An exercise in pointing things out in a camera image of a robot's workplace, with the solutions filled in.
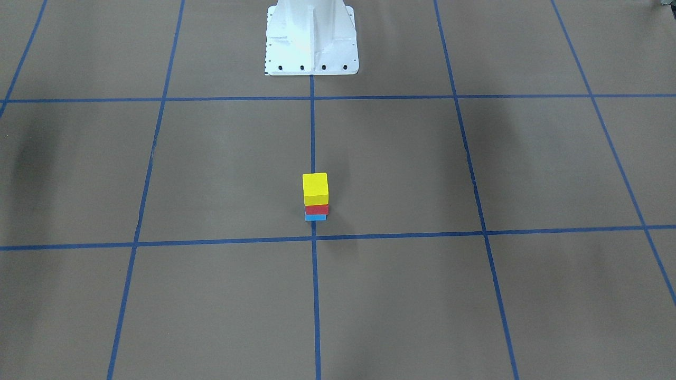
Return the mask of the yellow wooden block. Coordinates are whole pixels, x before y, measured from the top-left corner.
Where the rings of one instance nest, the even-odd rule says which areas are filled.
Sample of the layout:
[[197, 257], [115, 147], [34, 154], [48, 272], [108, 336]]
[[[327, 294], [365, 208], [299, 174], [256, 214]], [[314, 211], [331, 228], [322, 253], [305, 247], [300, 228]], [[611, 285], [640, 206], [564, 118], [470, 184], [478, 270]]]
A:
[[302, 174], [304, 205], [329, 204], [328, 175], [326, 172]]

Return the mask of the red wooden block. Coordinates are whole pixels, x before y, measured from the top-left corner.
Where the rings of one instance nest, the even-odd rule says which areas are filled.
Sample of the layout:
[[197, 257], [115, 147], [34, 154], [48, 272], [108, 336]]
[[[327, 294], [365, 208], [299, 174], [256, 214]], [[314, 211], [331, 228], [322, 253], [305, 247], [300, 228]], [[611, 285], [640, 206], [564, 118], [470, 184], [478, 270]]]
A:
[[306, 215], [328, 215], [329, 205], [328, 204], [305, 205], [304, 212]]

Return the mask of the blue wooden block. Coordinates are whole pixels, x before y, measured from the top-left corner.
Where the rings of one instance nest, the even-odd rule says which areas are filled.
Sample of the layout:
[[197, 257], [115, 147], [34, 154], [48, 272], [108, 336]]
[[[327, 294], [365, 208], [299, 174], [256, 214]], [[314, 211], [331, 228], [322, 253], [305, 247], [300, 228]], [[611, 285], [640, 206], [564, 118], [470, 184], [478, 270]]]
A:
[[305, 221], [326, 221], [327, 214], [305, 214]]

